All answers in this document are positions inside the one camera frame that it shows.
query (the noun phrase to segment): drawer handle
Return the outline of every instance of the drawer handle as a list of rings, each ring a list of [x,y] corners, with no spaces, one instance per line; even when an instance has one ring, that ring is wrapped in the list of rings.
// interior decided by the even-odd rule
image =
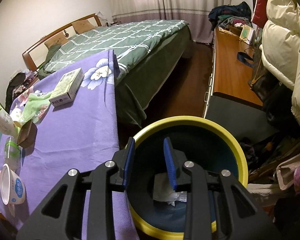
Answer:
[[[212,76],[209,77],[209,86],[212,87]]]
[[[205,92],[205,94],[204,94],[204,100],[203,101],[205,101],[207,103],[208,102],[208,98],[209,98],[209,92]]]

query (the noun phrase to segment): cream puffer jacket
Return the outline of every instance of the cream puffer jacket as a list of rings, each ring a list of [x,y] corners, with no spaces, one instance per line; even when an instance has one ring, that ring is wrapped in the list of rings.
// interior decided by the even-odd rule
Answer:
[[[293,90],[292,108],[300,125],[300,6],[296,0],[268,0],[262,34],[262,62]]]

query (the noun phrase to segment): yellow rim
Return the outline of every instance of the yellow rim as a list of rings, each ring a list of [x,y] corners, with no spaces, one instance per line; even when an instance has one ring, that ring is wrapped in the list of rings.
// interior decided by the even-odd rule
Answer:
[[[150,135],[158,132],[159,130],[171,126],[175,126],[175,125],[199,126],[209,131],[212,131],[220,138],[222,138],[230,147],[236,159],[238,165],[238,174],[239,174],[238,180],[241,182],[243,186],[247,187],[248,166],[247,166],[246,158],[244,156],[244,153],[239,143],[226,129],[224,129],[222,126],[210,120],[203,119],[200,117],[195,117],[195,116],[186,116],[186,115],[174,116],[174,117],[169,117],[169,118],[159,120],[157,122],[152,123],[151,125],[148,125],[146,128],[142,129],[134,136],[134,139],[136,141],[136,147],[138,147],[138,145],[141,142],[143,142],[146,138],[148,138]],[[131,205],[130,205],[130,211],[135,226],[139,228],[141,231],[143,231],[144,233],[146,233],[147,235],[156,237],[160,240],[182,240],[183,239],[183,233],[168,232],[151,226],[135,212],[135,210],[132,208]],[[215,232],[217,230],[217,225],[215,221],[211,223],[211,230],[212,232]]]

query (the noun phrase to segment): dresser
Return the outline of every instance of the dresser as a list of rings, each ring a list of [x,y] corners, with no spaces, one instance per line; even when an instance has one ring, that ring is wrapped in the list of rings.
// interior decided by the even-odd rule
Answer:
[[[203,118],[223,126],[237,140],[248,137],[256,143],[277,130],[267,123],[262,102],[248,85],[252,68],[237,60],[237,53],[244,50],[253,55],[253,50],[238,36],[216,28],[213,68],[204,98]]]

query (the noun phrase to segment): silver screw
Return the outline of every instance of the silver screw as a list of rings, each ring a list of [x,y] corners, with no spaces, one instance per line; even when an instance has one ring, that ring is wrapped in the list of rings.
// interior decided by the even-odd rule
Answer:
[[[113,166],[114,166],[114,161],[107,161],[107,162],[105,163],[105,166],[108,167],[108,168],[113,167]]]
[[[69,176],[75,176],[77,175],[78,171],[76,169],[71,169],[68,171],[68,175]]]
[[[225,177],[229,177],[231,175],[231,172],[228,170],[223,170],[223,171],[221,171],[221,174]]]
[[[187,168],[192,168],[192,167],[194,166],[194,163],[191,162],[191,161],[186,161],[186,162],[185,162],[185,166],[186,166]]]

